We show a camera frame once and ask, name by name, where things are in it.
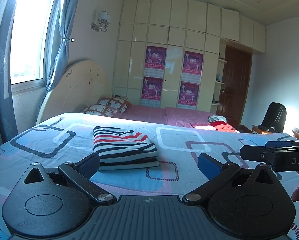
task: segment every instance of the striped sweater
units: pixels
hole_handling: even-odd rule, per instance
[[[158,166],[158,150],[147,135],[121,128],[94,128],[94,152],[100,170],[135,169]]]

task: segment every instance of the pink blanket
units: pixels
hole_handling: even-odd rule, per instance
[[[165,107],[165,115],[168,125],[193,128],[191,123],[209,125],[207,118],[213,114],[198,110]]]
[[[133,121],[167,124],[164,109],[147,106],[132,105],[128,107],[124,113],[116,113],[112,117]]]

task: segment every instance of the black leather chair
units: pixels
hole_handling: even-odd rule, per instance
[[[271,133],[283,132],[286,121],[286,108],[280,103],[271,103],[267,109],[262,124],[258,126],[260,130]]]

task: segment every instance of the door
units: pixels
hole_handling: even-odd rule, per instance
[[[238,129],[241,123],[248,83],[251,72],[252,54],[226,46],[223,79],[224,82],[217,108],[217,115],[226,117],[227,122]]]

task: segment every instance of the silver bolt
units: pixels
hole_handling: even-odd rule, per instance
[[[109,194],[109,193],[103,193],[103,194],[100,194],[97,199],[99,201],[110,201],[114,198],[114,196],[112,194]]]
[[[201,196],[195,193],[190,193],[185,196],[188,201],[198,201],[201,199]]]

